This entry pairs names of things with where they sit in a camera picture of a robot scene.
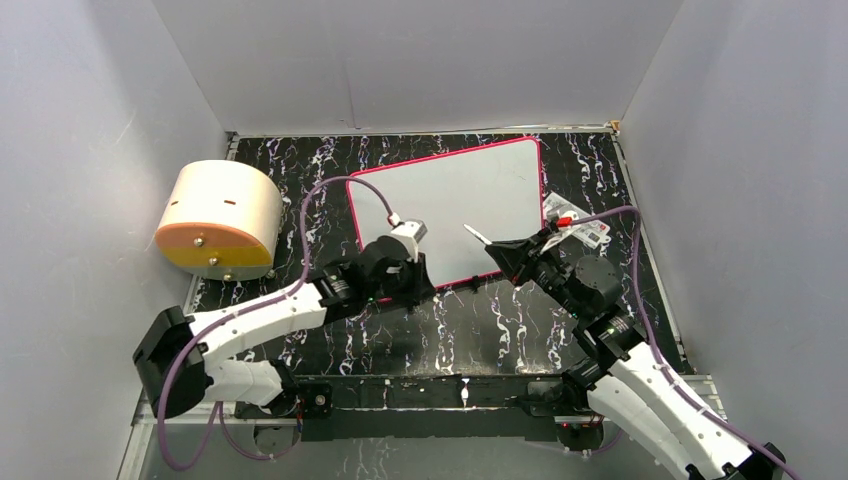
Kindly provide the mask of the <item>green white marker pen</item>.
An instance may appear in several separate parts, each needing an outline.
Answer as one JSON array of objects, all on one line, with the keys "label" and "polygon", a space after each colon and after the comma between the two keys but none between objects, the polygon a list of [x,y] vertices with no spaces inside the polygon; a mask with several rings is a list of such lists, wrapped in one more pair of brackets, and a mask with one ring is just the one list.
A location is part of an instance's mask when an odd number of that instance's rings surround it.
[{"label": "green white marker pen", "polygon": [[464,224],[463,227],[465,228],[465,230],[467,232],[469,232],[475,239],[477,239],[483,245],[488,246],[488,245],[492,244],[492,242],[488,238],[486,238],[483,234],[481,234],[478,230],[476,230],[471,225]]}]

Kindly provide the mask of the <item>pink framed whiteboard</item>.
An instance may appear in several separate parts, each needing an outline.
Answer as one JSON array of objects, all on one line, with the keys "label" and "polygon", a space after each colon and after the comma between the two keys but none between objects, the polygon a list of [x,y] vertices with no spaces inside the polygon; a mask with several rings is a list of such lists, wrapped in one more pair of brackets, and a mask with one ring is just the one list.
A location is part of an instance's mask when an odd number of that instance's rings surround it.
[{"label": "pink framed whiteboard", "polygon": [[347,184],[360,245],[388,233],[385,208],[427,228],[421,242],[438,288],[498,273],[468,228],[492,241],[526,238],[543,226],[541,145],[520,137],[356,173]]}]

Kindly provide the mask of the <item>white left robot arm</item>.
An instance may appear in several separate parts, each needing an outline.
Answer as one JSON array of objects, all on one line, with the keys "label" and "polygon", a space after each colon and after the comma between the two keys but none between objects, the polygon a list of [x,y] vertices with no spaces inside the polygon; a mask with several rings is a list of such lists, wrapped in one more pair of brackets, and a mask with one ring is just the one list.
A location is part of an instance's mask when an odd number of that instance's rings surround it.
[{"label": "white left robot arm", "polygon": [[275,416],[290,414],[300,393],[282,364],[244,361],[238,354],[354,317],[380,300],[417,305],[435,292],[426,260],[383,235],[363,251],[313,270],[301,284],[214,311],[161,311],[132,355],[156,419],[180,416],[202,402],[241,402]]}]

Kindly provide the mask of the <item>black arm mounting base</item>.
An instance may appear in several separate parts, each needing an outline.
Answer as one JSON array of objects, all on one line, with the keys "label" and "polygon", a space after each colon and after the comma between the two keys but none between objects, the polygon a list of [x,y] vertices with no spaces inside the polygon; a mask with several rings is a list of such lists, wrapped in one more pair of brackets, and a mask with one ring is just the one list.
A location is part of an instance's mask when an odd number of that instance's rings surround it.
[{"label": "black arm mounting base", "polygon": [[362,438],[518,437],[571,450],[599,447],[605,429],[559,374],[299,376],[282,406],[236,404],[262,426],[300,419],[307,442]]}]

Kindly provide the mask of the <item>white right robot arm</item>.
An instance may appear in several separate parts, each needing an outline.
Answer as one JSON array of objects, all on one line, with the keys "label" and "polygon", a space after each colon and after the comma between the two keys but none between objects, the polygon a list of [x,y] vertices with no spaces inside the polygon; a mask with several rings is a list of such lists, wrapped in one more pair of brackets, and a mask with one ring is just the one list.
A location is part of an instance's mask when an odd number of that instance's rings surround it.
[{"label": "white right robot arm", "polygon": [[515,286],[532,282],[577,319],[586,359],[563,380],[565,405],[617,424],[677,479],[779,479],[782,453],[752,446],[721,425],[715,410],[654,356],[644,328],[620,304],[617,269],[587,255],[561,259],[543,230],[523,240],[486,241],[485,252]]}]

